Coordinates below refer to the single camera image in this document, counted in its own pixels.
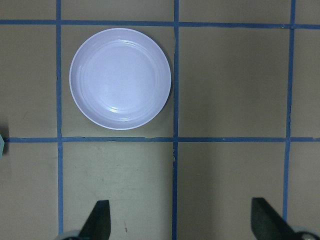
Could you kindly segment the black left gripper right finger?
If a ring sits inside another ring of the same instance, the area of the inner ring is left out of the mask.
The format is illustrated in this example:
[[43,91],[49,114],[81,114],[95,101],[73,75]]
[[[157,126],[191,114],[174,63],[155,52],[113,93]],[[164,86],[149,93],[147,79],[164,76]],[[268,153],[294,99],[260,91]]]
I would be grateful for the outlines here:
[[250,227],[257,240],[301,239],[263,197],[251,199]]

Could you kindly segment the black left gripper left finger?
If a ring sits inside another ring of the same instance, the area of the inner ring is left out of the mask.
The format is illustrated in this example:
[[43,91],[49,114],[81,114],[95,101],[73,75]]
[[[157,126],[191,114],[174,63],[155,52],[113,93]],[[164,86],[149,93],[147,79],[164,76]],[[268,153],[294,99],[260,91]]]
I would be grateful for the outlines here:
[[80,240],[108,240],[111,235],[109,200],[99,200],[78,234]]

